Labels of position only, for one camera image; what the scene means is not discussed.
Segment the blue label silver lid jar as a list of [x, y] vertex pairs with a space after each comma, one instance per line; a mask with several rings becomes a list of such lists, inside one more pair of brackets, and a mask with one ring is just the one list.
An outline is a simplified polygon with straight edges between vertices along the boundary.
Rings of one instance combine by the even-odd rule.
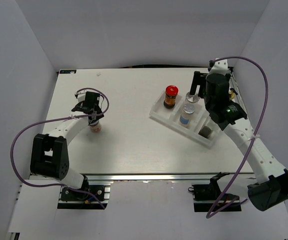
[[188, 127], [193, 115], [195, 113], [195, 106], [192, 103], [185, 103], [179, 118], [179, 122], [183, 127]]

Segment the clear liquid glass bottle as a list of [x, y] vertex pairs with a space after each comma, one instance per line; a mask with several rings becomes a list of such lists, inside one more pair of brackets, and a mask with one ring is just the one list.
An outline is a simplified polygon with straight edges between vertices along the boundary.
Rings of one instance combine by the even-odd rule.
[[229, 99], [231, 101], [238, 95], [238, 93], [234, 88], [230, 88], [228, 93], [229, 93]]

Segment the small red white lid jar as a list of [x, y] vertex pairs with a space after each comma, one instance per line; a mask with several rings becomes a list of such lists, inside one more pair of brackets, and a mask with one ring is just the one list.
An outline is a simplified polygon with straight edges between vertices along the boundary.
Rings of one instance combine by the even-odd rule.
[[89, 127], [90, 127], [90, 130], [91, 130], [93, 133], [98, 133], [98, 132], [100, 132], [101, 129], [102, 129], [102, 126], [101, 126], [99, 120], [91, 123], [91, 124], [89, 125]]

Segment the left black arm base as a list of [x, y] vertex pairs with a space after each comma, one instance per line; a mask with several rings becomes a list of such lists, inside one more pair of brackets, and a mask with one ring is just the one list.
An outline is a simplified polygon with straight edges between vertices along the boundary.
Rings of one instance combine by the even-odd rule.
[[76, 192], [69, 187], [61, 188], [57, 209], [59, 210], [103, 210], [109, 200], [110, 185], [91, 181], [86, 175], [80, 191]]

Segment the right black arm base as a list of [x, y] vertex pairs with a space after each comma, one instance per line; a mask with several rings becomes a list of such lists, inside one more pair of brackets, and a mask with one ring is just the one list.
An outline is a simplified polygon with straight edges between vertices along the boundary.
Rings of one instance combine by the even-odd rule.
[[[207, 213], [219, 196], [219, 193], [215, 193], [208, 184], [195, 184], [190, 186], [187, 190], [193, 196], [193, 206], [196, 213]], [[212, 212], [227, 205], [234, 198], [234, 195], [226, 193], [217, 203]]]

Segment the tall silver lid spice jar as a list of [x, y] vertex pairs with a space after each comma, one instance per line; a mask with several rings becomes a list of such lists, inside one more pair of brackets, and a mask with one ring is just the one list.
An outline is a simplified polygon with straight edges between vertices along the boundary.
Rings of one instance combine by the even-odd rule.
[[190, 92], [188, 92], [185, 96], [185, 103], [186, 104], [197, 104], [200, 100], [200, 97], [198, 96], [198, 94], [190, 94]]

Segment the red lid sauce jar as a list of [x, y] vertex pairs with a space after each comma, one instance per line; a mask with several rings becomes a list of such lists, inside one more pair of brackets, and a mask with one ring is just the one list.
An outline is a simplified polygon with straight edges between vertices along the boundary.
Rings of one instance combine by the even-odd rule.
[[169, 85], [165, 89], [165, 99], [164, 99], [164, 106], [168, 109], [172, 109], [176, 104], [176, 97], [178, 95], [178, 87], [175, 85]]

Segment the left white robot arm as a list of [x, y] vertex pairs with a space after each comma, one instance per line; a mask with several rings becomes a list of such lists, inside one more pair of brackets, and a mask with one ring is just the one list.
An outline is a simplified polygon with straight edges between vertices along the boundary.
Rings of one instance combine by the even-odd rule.
[[104, 117], [98, 92], [80, 91], [75, 94], [78, 103], [72, 108], [68, 119], [46, 134], [37, 134], [33, 140], [30, 171], [48, 177], [72, 188], [72, 194], [80, 200], [89, 195], [86, 177], [70, 167], [68, 146], [77, 134], [90, 127], [98, 130]]

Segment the dark sauce glass bottle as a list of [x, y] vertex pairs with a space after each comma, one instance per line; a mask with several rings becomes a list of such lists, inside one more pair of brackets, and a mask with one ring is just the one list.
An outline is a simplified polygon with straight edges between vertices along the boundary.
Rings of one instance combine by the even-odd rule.
[[216, 128], [217, 124], [213, 120], [209, 119], [204, 123], [198, 134], [206, 139], [209, 139]]

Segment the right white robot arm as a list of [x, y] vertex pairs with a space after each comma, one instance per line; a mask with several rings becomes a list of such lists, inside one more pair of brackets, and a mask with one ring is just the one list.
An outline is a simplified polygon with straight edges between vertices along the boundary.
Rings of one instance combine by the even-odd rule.
[[209, 74], [204, 84], [203, 98], [211, 119], [231, 138], [248, 162], [255, 179], [239, 178], [220, 172], [210, 183], [196, 184], [188, 190], [196, 202], [212, 201], [207, 218], [225, 208], [236, 208], [239, 197], [247, 198], [260, 211], [288, 200], [288, 170], [279, 163], [251, 129], [242, 107], [230, 100], [229, 82], [219, 73]]

